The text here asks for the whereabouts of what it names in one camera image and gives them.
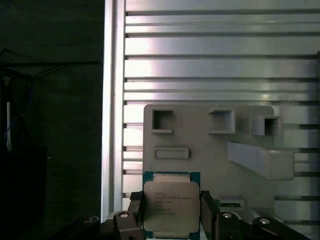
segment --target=dark background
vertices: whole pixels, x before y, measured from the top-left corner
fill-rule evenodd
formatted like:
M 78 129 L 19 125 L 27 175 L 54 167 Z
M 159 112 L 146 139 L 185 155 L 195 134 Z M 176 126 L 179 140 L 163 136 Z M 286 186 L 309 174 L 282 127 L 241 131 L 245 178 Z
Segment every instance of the dark background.
M 17 62 L 102 61 L 103 26 L 103 0 L 0 2 L 0 48 L 30 58 L 13 56 Z M 25 118 L 48 149 L 45 211 L 20 239 L 43 239 L 74 218 L 100 216 L 101 110 L 102 65 L 69 66 L 35 83 Z

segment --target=aluminum profile wall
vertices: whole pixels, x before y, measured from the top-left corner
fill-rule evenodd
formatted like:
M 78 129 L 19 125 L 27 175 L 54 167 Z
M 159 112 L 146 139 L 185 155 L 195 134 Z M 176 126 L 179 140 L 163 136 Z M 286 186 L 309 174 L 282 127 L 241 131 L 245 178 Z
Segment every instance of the aluminum profile wall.
M 116 21 L 114 210 L 142 189 L 145 105 L 269 105 L 284 122 L 276 146 L 295 152 L 275 212 L 317 239 L 320 2 L 118 0 Z

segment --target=square hole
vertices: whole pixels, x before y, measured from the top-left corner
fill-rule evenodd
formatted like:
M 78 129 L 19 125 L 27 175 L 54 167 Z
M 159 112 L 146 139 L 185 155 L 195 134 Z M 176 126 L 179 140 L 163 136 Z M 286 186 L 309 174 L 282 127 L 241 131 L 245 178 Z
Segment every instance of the square hole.
M 266 136 L 279 136 L 280 135 L 280 119 L 265 118 L 264 119 L 264 135 Z
M 154 109 L 152 110 L 152 133 L 172 133 L 174 122 L 174 114 L 172 110 Z
M 209 134 L 235 134 L 235 112 L 229 109 L 213 109 L 209 112 L 212 129 Z

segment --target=gray plastic arm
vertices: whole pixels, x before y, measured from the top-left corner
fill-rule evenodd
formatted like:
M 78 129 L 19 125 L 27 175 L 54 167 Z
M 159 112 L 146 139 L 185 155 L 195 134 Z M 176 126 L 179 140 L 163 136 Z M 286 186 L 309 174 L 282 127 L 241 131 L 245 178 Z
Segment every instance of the gray plastic arm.
M 295 177 L 294 154 L 290 151 L 228 142 L 228 160 L 269 180 L 292 180 Z

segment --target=cpu processor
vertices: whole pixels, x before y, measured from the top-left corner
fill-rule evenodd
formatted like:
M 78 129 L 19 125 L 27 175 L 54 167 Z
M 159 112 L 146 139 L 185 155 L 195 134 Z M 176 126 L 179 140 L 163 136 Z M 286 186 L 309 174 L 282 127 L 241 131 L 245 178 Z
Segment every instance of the cpu processor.
M 143 173 L 143 229 L 147 238 L 200 238 L 200 173 Z

